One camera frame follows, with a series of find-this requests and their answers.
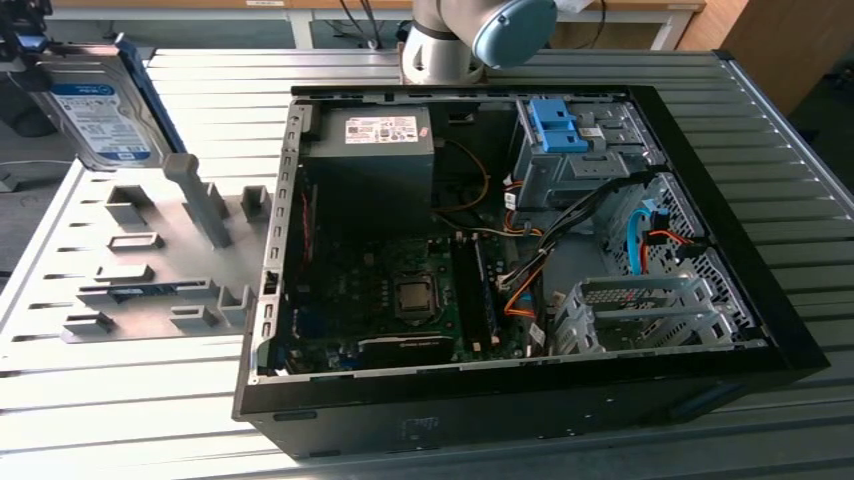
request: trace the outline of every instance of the cable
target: cable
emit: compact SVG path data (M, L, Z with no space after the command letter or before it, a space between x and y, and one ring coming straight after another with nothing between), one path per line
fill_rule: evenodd
M640 248L638 247L638 222L640 217L650 218L652 212L648 208L638 208L628 215L628 222L626 225L626 252L628 254L628 271L632 275L640 275L643 267L640 266Z
M646 274L648 269L647 269L647 262L648 262L648 258L650 258L650 246L646 244L646 241L640 241L640 273Z
M453 145L465 153L465 155L468 155L468 158L471 158L471 161L477 166L477 169L480 170L480 175L483 176L483 187L480 188L480 194L477 195L477 198L475 198L471 202L463 205L456 205L453 207L440 207L433 209L433 212L440 212L440 213L459 212L460 210L465 210L467 208L473 207L480 203L480 201L485 198L485 194L489 192L489 174L487 173L485 167L483 166L483 162L480 161L477 156L456 140L445 139L444 143Z
M606 19L608 16L608 4L606 3L604 0L599 0L599 3L602 4L602 17L599 18L599 26L596 27L596 34L592 37L592 40L590 40L587 43L582 44L580 46L575 47L575 50L582 49L582 48L592 48L596 45L596 42L599 41L599 37L602 36L602 31L604 30L604 23L606 23Z
M536 252L536 255L518 268L515 268L511 272L507 273L503 277L499 278L497 285L509 285L516 281L519 276L539 263L540 260L544 260L546 257L551 254L551 251L555 248L555 243L551 243L547 247L540 248Z
M60 165L70 165L72 161L65 160L16 160L13 162L2 162L0 163L0 167L4 165L28 165L30 163L58 163Z
M368 16L368 20L371 21L371 27L373 27L373 38L376 40L376 48L383 48L383 40L379 36L379 27L376 26L376 18L373 18L373 7L371 6L371 0L359 0L361 3L361 10L364 10L364 14Z
M648 236L666 235L667 237L670 237L670 239L674 242L676 242L680 245L694 243L691 240L684 238L678 233L671 232L670 230L651 230L651 231L647 232L647 235ZM640 273L646 274L647 271L648 271L647 263L648 263L648 257L650 257L650 245L647 245L646 241L640 242L639 251L640 251Z
M528 313L527 310L515 310L512 308L512 304L516 303L516 300L522 296L522 292L524 292L524 289L528 288L528 285L531 284L531 282L536 278L536 275L539 275L539 273L543 271L543 267L544 266L546 266L546 264L543 263L539 267L536 267L536 270L534 270L531 272L531 275L528 275L528 278L522 283L522 286L516 290L516 293L513 293L512 296L509 297L509 300L507 301L507 305L504 305L504 314L505 315L509 315L508 312L526 312L526 314Z
M340 28L337 28L337 25L335 25L335 23L331 22L329 20L324 20L323 23L327 24L327 26L335 31L335 33L339 36L345 37L345 38L355 38L356 40L363 40L363 38L359 37L359 35L353 35L352 33L347 33Z
M670 230L651 230L648 232L648 235L667 235L676 243L680 244L694 243L691 240L684 238L678 233L671 232Z
M359 35L361 35L361 39L364 40L364 43L369 44L371 39L364 33L364 30L361 30L361 27L359 26L359 24L356 23L356 19L352 18L352 13L349 13L349 8L347 7L347 3L344 3L344 0L337 0L337 3L341 4L341 9L344 10L344 14L347 15L347 18L349 19L349 23L352 23L352 26L355 27L355 29L359 30Z
M507 215L504 215L504 231L508 233L524 233L524 229L512 228L512 224L509 223L511 216L512 212L507 210ZM543 231L539 228L531 228L531 235L542 237Z
M563 233L568 231L575 225L587 220L596 211L599 204L604 201L611 192L624 188L630 185L646 183L655 176L652 172L636 172L624 178L615 178L608 180L599 188L584 195L558 216L551 223L543 236L539 240L539 247L542 247L552 239L560 238Z
M495 230L492 228L467 227L467 226L460 225L459 223L456 223L453 220L451 220L443 212L439 212L439 211L433 210L432 213L439 218L439 220L441 220L444 223L447 223L451 226L451 228L453 228L455 230L471 230L471 231L475 231L475 232L491 233L491 234L499 235L501 237L523 237L524 236L520 233L501 232L500 230Z

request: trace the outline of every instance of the sticker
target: sticker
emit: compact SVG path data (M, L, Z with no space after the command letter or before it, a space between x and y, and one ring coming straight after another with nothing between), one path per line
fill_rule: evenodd
M531 338L540 346L544 345L546 342L546 332L543 329L536 326L535 323L531 323L531 328L528 329L528 333L531 334Z
M579 128L578 133L582 134L582 137L600 137L604 138L602 134L602 129L599 127L592 128Z
M151 148L120 113L116 90L103 84L57 84L50 94L89 148L109 160L145 160Z
M507 210L516 209L516 195L509 192L504 192L504 208Z
M345 130L347 144L417 142L415 117L352 117Z

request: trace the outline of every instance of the aluminum profile table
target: aluminum profile table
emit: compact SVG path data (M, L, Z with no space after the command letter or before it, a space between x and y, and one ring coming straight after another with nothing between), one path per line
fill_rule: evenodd
M393 53L344 50L167 50L149 73L217 183L275 176L292 85L397 81ZM854 204L738 66L712 54L551 51L492 82L659 88L832 366L668 428L296 464L229 418L237 336L66 345L36 325L33 298L70 301L38 275L65 258L53 232L104 175L76 164L0 299L4 478L854 477ZM10 342L28 329L41 333ZM520 414L536 408L507 412Z

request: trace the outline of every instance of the hard drive label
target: hard drive label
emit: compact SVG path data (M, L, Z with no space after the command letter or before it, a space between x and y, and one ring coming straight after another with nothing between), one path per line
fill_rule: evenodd
M151 148L133 122L121 114L113 87L105 84L57 84L50 94L91 149L109 160L145 160Z

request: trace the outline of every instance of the gray fixture block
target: gray fixture block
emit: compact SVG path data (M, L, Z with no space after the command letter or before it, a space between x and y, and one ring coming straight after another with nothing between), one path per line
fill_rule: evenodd
M163 248L163 237L156 232L116 235L109 239L107 248L115 253L156 250Z
M155 271L147 264L109 265L97 269L96 282L127 283L148 282L155 276Z
M219 194L219 189L216 188L216 184L212 182L201 182L201 186L204 187L204 191L208 194L208 199L213 204L216 213L219 213L219 218L223 218L223 219L228 218L228 207L225 206L225 200L223 200L223 196ZM192 213L191 206L187 204L187 202L184 202L183 205L184 205L184 210L187 211L187 215L189 216L189 220L192 220L192 223L199 223Z
M207 329L219 323L204 305L172 307L169 312L169 321L181 330Z
M77 300L80 300L86 307L97 308L104 305L119 305L116 299L107 293L107 289L96 290L92 292L78 292Z
M115 324L101 312L68 315L62 328L73 335L100 335L109 333Z
M193 222L201 227L213 248L224 248L231 245L231 237L223 223L223 198L211 185L205 187L199 179L199 159L188 153L173 153L165 157L163 174L165 178L177 183L184 197L185 208Z
M145 225L141 210L151 207L153 202L140 185L112 187L104 208L119 225Z
M209 301L219 298L220 287L209 278L204 279L201 285L193 285L192 287L177 287L177 295L184 300L201 300Z
M13 192L17 188L17 180L9 172L0 168L0 193Z
M243 287L243 294L240 298L235 298L228 287L223 287L219 292L219 301L216 302L216 308L223 314L225 321L235 327L245 325L247 316L252 310L252 304L255 302L255 294L248 285Z
M240 195L240 208L249 222L265 222L269 220L272 199L263 185L248 185L243 187Z

